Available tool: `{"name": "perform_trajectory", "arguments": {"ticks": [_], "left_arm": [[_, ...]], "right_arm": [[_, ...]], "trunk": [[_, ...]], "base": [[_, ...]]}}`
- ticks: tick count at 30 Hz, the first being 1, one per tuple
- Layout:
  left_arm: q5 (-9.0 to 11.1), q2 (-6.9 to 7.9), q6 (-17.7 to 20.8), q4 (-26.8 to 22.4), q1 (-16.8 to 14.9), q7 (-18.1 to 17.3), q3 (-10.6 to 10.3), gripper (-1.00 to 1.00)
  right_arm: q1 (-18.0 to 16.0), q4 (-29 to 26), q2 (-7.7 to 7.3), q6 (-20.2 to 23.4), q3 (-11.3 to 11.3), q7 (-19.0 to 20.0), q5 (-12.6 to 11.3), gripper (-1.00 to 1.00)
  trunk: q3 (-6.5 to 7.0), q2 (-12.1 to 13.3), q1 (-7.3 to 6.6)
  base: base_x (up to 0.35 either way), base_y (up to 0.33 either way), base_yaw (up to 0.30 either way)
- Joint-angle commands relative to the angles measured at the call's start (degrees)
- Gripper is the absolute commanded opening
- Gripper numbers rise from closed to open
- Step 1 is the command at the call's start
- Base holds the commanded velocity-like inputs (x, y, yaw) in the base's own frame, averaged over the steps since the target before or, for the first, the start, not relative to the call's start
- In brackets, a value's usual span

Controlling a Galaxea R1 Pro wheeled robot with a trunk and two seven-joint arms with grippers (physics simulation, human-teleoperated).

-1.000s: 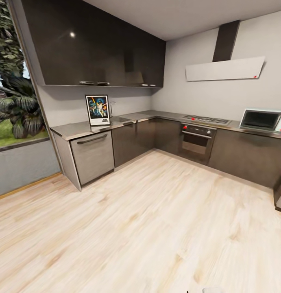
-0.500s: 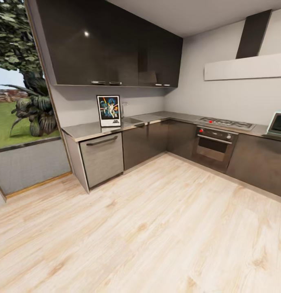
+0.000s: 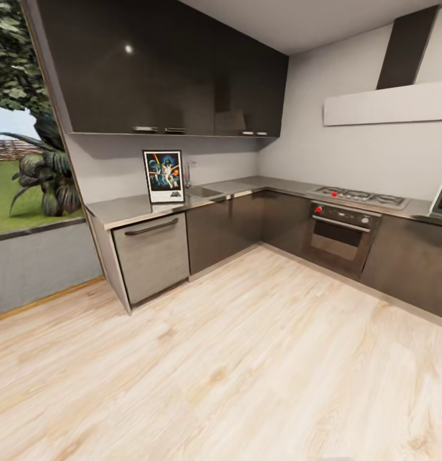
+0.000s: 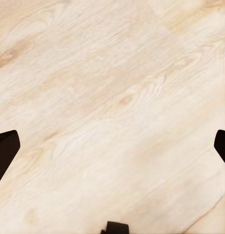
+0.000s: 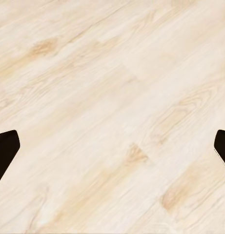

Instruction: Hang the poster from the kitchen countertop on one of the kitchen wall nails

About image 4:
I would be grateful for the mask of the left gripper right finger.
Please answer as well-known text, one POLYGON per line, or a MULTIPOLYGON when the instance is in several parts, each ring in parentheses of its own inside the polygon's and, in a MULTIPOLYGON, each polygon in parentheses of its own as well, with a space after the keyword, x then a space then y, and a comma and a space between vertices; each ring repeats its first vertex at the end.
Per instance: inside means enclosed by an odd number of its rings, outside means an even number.
POLYGON ((225 162, 225 130, 218 130, 214 147, 225 162))

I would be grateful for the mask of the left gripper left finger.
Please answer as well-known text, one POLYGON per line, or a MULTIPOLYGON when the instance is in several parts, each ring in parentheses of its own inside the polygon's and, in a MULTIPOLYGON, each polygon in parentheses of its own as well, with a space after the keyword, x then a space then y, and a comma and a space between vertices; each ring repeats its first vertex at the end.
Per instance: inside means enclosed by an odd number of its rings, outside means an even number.
POLYGON ((0 134, 0 181, 20 149, 20 139, 16 130, 0 134))

